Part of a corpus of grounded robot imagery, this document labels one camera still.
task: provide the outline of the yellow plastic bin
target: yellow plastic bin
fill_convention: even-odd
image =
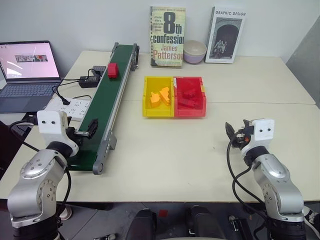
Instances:
[[[163,100],[156,107],[151,106],[151,92],[158,94],[163,88],[169,88],[170,104]],[[175,116],[175,91],[172,76],[145,76],[142,99],[142,115],[152,118],[173,118]]]

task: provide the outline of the laptop keyboard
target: laptop keyboard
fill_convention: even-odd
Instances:
[[[0,91],[0,97],[51,96],[53,84],[7,85]]]

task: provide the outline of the book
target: book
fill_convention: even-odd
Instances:
[[[184,7],[150,7],[152,66],[182,66],[185,19],[186,9]]]
[[[233,63],[246,12],[239,8],[213,7],[207,39],[206,63]]]

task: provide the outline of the green conveyor belt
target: green conveyor belt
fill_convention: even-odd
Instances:
[[[68,165],[73,171],[92,171],[96,161],[97,151],[104,135],[105,127],[111,116],[114,102],[117,98],[121,80],[124,77],[126,68],[131,61],[133,46],[118,45],[110,63],[117,63],[119,75],[115,79],[110,79],[108,74],[100,80],[101,83],[96,90],[94,98],[82,121],[79,131],[87,131],[92,119],[98,119],[98,129],[92,139],[85,138],[76,156],[70,157]]]

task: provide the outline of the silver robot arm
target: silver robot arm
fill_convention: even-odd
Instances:
[[[273,239],[306,239],[304,226],[304,200],[299,189],[292,183],[288,168],[268,147],[274,136],[273,119],[244,120],[240,136],[232,138],[234,129],[226,123],[226,132],[234,139],[232,146],[240,148],[245,163],[254,172],[261,187],[268,217],[266,224]]]
[[[67,158],[77,154],[83,137],[90,139],[95,134],[98,120],[91,122],[88,132],[69,127],[62,111],[38,111],[37,122],[47,147],[22,167],[7,206],[15,239],[58,240],[57,186],[68,171]]]

